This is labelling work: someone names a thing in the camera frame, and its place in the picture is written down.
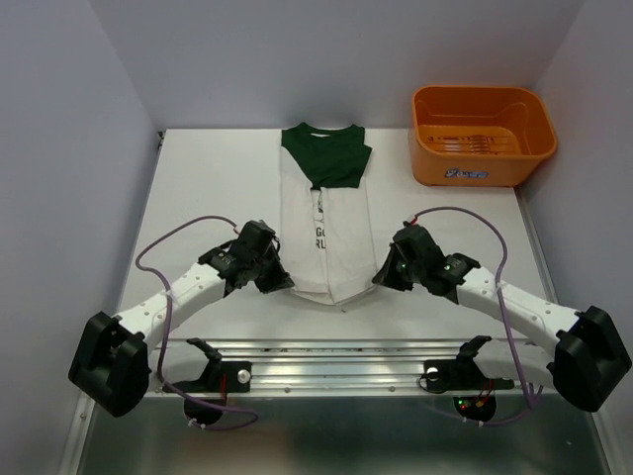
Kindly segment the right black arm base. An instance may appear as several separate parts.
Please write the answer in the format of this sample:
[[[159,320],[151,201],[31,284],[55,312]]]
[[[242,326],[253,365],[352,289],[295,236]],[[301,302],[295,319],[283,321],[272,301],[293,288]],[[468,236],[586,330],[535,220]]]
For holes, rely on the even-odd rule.
[[[478,335],[462,344],[453,359],[426,360],[424,371],[417,379],[418,386],[430,394],[513,389],[512,380],[489,378],[475,364],[481,348],[492,340],[490,336]]]

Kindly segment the white and green t-shirt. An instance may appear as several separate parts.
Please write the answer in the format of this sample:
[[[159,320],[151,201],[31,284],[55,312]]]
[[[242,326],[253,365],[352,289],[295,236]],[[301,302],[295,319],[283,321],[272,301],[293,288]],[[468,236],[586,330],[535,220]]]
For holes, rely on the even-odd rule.
[[[300,123],[281,133],[281,255],[292,292],[319,304],[347,303],[377,272],[365,173],[373,149],[357,125]]]

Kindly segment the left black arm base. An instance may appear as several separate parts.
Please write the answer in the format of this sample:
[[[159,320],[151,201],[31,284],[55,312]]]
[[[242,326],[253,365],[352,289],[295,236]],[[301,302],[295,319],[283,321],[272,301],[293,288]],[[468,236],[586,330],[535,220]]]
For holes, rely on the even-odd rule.
[[[250,391],[252,363],[225,359],[206,341],[188,338],[166,350],[166,380],[189,394],[245,394]]]

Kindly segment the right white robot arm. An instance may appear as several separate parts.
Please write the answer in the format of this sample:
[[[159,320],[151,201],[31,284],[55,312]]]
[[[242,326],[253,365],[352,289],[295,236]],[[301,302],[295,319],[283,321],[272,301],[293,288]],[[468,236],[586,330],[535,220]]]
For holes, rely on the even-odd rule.
[[[597,412],[632,367],[611,316],[538,298],[497,281],[478,261],[460,253],[431,259],[403,253],[393,245],[373,279],[398,291],[424,287],[430,294],[501,322],[528,344],[478,335],[452,359],[431,360],[422,387],[432,393],[474,391],[513,382],[554,389],[579,410]]]

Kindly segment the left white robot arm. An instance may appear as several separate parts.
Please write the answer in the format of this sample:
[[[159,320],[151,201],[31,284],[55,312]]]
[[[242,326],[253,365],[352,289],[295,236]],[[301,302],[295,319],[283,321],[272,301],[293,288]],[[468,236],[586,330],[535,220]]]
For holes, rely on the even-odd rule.
[[[216,349],[199,338],[168,349],[164,340],[249,283],[263,294],[293,287],[275,244],[253,251],[230,241],[212,248],[168,289],[114,316],[91,317],[70,365],[70,382],[113,417],[126,415],[158,388],[219,390],[224,375]]]

